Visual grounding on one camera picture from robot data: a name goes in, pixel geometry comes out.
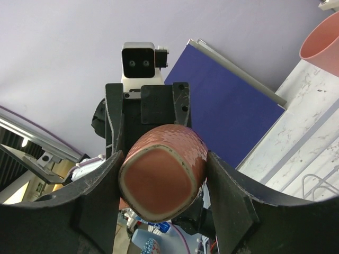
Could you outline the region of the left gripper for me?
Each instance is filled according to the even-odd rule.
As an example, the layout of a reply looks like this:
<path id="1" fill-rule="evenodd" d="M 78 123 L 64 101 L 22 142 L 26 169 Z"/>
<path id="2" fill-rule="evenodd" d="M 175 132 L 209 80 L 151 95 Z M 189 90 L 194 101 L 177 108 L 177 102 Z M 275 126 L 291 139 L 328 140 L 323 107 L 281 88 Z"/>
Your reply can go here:
<path id="1" fill-rule="evenodd" d="M 135 142 L 164 124 L 191 126 L 190 87 L 186 82 L 144 85 L 123 91 L 122 83 L 106 84 L 92 118 L 95 133 L 106 140 L 106 157 L 127 155 Z"/>

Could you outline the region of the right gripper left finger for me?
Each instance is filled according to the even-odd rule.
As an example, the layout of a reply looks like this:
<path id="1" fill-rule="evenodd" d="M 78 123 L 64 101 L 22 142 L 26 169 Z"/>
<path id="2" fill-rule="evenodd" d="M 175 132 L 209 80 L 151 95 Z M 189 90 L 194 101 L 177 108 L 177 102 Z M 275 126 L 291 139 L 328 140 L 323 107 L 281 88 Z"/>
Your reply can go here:
<path id="1" fill-rule="evenodd" d="M 123 161 L 116 152 L 37 201 L 1 205 L 1 253 L 112 253 Z"/>

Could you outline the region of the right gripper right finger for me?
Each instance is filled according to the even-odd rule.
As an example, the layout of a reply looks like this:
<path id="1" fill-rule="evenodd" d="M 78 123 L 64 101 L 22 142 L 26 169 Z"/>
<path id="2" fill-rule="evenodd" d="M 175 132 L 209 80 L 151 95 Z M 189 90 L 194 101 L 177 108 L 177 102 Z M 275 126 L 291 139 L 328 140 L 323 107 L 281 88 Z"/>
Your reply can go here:
<path id="1" fill-rule="evenodd" d="M 220 253 L 338 253 L 338 198 L 312 202 L 273 190 L 207 156 Z"/>

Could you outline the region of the white wire dish rack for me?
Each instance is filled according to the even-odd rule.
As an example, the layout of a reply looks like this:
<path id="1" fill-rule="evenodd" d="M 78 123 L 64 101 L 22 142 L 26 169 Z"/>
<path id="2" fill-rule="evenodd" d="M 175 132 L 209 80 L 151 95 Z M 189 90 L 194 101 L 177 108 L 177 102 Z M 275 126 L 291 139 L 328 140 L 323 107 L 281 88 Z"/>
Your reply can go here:
<path id="1" fill-rule="evenodd" d="M 301 180 L 302 198 L 315 202 L 338 196 L 338 187 L 328 181 L 332 176 L 333 174 L 327 174 L 325 177 L 321 178 L 315 174 L 304 175 Z M 314 182 L 309 189 L 306 189 L 306 181 L 308 178 L 311 178 L 316 182 Z"/>

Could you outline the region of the small orange mug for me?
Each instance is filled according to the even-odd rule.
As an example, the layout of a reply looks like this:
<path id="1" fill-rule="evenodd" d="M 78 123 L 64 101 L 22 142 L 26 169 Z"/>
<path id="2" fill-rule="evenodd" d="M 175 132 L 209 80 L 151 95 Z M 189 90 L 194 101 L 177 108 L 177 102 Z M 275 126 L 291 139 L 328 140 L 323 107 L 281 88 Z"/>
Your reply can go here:
<path id="1" fill-rule="evenodd" d="M 206 179 L 208 149 L 189 127 L 158 126 L 142 135 L 123 162 L 123 200 L 143 220 L 168 221 L 197 198 Z"/>

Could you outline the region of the tall pink cup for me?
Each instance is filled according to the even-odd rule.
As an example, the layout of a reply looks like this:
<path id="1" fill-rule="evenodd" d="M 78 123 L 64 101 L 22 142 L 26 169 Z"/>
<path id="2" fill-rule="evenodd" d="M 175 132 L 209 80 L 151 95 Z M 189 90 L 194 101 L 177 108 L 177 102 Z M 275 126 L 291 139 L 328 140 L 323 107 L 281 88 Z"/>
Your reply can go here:
<path id="1" fill-rule="evenodd" d="M 338 76 L 338 12 L 322 21 L 303 42 L 299 56 L 314 66 Z"/>

